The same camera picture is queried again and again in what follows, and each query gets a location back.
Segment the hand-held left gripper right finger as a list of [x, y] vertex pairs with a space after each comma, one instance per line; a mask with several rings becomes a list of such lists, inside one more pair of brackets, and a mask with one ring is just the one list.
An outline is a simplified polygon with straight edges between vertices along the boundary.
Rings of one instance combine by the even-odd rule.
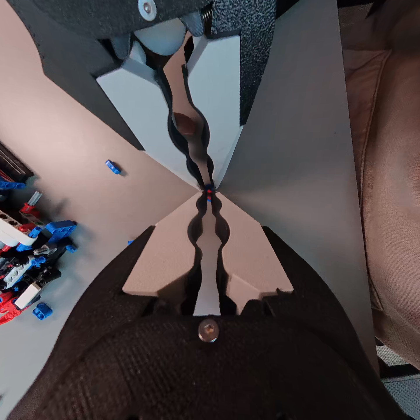
[[242, 313], [251, 300], [294, 288], [265, 232], [253, 217], [220, 192], [212, 197], [218, 249], [216, 282], [221, 313]]

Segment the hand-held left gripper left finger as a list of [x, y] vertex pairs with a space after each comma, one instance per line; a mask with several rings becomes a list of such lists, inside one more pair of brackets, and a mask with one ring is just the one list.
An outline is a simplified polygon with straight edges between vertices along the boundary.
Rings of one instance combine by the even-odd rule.
[[155, 226], [123, 292], [157, 297], [181, 311], [194, 311], [202, 283], [202, 251], [197, 240], [203, 233], [205, 192], [198, 192]]

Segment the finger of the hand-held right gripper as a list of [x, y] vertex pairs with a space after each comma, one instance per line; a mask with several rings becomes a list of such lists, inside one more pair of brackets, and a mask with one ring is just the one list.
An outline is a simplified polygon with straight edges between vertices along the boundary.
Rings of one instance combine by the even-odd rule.
[[238, 143], [240, 125], [240, 36], [193, 37], [186, 64], [193, 106], [208, 132], [206, 151], [213, 162], [212, 179], [219, 188]]
[[147, 56], [134, 42], [128, 58], [114, 71], [97, 78], [145, 153], [188, 184], [203, 190], [200, 170], [173, 117], [171, 88], [162, 68], [147, 65]]

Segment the grey desk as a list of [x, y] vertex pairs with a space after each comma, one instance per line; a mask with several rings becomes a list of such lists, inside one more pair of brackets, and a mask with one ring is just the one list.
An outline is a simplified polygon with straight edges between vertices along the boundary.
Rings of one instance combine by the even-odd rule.
[[[47, 78], [31, 35], [1, 1], [1, 141], [38, 176], [40, 206], [73, 219], [78, 252], [43, 293], [45, 321], [1, 327], [1, 419], [45, 364], [87, 286], [197, 190], [137, 150]], [[122, 169], [114, 174], [111, 160]], [[336, 1], [302, 1], [274, 46], [221, 193], [270, 227], [332, 289], [377, 369]]]

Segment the person's right hand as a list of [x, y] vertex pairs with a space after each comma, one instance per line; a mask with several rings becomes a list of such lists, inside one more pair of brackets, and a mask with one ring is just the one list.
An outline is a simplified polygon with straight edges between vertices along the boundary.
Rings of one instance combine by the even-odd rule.
[[196, 133], [197, 126], [194, 120], [182, 113], [173, 113], [177, 130], [184, 136], [191, 136]]

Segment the black printed toy box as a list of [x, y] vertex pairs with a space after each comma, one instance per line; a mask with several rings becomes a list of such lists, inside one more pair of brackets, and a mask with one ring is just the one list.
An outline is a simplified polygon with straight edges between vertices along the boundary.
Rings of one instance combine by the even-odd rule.
[[25, 184], [34, 173], [3, 143], [0, 143], [0, 176], [4, 181]]

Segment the toy brick car model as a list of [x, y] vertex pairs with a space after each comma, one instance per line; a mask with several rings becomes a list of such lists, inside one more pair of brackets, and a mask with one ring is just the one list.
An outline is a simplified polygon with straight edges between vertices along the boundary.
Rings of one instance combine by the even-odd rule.
[[33, 311], [42, 302], [42, 292], [62, 276], [61, 258], [77, 251], [71, 238], [77, 223], [43, 217], [37, 208], [40, 192], [34, 192], [21, 207], [10, 202], [8, 193], [24, 186], [1, 179], [1, 325], [28, 309]]

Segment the person's beige sweater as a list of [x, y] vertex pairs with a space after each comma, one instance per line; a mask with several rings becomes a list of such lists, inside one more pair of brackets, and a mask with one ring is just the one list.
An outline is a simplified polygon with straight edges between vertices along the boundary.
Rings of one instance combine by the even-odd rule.
[[368, 1], [342, 51], [375, 337], [420, 363], [419, 1]]

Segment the grey woven cloth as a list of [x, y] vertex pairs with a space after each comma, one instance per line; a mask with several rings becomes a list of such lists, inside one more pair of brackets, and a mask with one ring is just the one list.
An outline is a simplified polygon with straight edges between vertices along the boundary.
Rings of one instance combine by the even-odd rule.
[[420, 418], [420, 373], [402, 357], [376, 341], [381, 381], [411, 419]]

